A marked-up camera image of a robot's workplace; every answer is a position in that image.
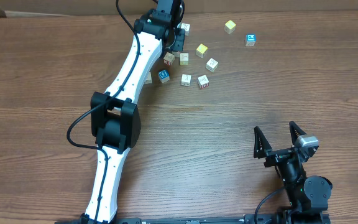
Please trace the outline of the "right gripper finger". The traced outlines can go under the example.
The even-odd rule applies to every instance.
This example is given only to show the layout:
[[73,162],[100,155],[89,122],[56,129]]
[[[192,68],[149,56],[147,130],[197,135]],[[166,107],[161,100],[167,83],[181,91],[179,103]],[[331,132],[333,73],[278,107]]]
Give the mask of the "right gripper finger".
[[306,133],[294,121],[289,122],[289,128],[293,145],[295,145],[299,136],[306,135]]
[[258,126],[254,128],[254,155],[267,156],[272,151],[272,147]]

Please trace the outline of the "yellow sided wooden block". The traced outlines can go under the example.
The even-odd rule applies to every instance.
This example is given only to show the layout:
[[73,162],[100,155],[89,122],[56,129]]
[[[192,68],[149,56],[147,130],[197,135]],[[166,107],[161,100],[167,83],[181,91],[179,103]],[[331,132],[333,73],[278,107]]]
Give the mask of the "yellow sided wooden block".
[[189,53],[181,53],[180,65],[188,65],[188,64],[189,64]]

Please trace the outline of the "red sided wooden block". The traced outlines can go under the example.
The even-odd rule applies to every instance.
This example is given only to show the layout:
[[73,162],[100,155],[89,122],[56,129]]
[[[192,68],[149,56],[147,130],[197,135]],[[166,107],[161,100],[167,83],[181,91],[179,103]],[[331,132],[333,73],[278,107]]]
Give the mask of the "red sided wooden block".
[[175,56],[171,54],[170,52],[167,52],[165,56],[163,57],[163,62],[166,65],[171,66],[175,60]]

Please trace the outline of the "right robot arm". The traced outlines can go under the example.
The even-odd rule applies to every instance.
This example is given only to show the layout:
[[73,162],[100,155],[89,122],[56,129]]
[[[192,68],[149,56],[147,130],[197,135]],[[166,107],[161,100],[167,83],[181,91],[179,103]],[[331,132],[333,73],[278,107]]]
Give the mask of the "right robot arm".
[[[267,195],[258,204],[254,214],[246,215],[251,223],[330,223],[328,200],[333,184],[322,176],[307,176],[303,164],[319,148],[316,136],[306,134],[294,121],[289,122],[291,147],[273,150],[262,130],[254,128],[254,157],[265,159],[265,167],[274,167],[283,187]],[[276,213],[260,215],[259,210],[270,198],[285,191],[290,205],[280,207]]]

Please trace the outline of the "blue letter wooden block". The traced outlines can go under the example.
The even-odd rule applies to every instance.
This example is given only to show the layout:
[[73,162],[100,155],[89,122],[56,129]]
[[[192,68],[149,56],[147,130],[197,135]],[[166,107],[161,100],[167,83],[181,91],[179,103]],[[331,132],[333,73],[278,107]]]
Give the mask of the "blue letter wooden block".
[[167,70],[161,70],[158,72],[158,77],[161,83],[165,83],[170,80],[170,75]]

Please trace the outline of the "red letter wooden block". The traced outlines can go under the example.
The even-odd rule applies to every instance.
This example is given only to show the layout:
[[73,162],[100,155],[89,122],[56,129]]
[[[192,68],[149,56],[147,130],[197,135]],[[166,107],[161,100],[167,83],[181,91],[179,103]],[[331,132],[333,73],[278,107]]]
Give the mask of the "red letter wooden block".
[[179,56],[180,56],[180,52],[175,52],[175,51],[173,51],[172,54],[173,54],[174,56],[176,56],[176,57],[179,57]]

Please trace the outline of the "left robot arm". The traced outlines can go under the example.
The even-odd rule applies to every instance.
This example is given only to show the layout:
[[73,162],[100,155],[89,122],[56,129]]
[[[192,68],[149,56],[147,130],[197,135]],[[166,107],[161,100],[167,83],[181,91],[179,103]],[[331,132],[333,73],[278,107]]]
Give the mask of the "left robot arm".
[[137,102],[147,75],[166,50],[182,49],[185,31],[183,1],[157,1],[134,24],[133,41],[117,77],[105,92],[92,95],[92,149],[97,152],[93,191],[79,223],[113,223],[117,214],[117,192],[124,161],[135,146],[141,130]]

